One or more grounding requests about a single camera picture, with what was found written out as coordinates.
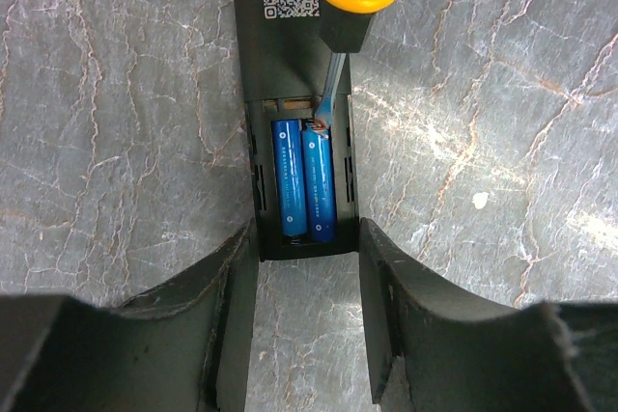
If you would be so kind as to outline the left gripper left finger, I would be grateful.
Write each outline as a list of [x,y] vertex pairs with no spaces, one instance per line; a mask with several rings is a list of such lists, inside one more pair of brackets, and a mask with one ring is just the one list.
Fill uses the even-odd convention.
[[118,307],[66,294],[1,299],[5,411],[241,411],[257,230]]

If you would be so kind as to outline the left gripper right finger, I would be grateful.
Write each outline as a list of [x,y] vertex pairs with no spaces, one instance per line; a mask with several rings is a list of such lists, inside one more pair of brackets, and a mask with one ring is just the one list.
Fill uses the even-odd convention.
[[617,306],[517,310],[461,288],[359,225],[371,397],[384,411],[613,411]]

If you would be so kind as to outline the blue battery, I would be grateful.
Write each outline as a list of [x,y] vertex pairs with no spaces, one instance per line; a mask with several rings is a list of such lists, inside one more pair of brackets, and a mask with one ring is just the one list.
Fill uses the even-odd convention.
[[330,140],[307,125],[301,141],[310,235],[314,241],[330,242],[336,229]]
[[300,120],[271,124],[282,234],[299,241],[307,233]]

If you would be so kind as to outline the black remote control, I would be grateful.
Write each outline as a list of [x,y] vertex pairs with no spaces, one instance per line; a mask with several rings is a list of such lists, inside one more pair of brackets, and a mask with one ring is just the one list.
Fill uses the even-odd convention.
[[345,254],[358,248],[358,197],[351,115],[351,73],[343,68],[329,143],[333,166],[336,235],[313,238],[314,229],[286,236],[277,167],[283,152],[273,128],[279,120],[306,128],[322,94],[330,51],[319,36],[319,0],[234,0],[240,74],[247,121],[252,187],[262,261]]

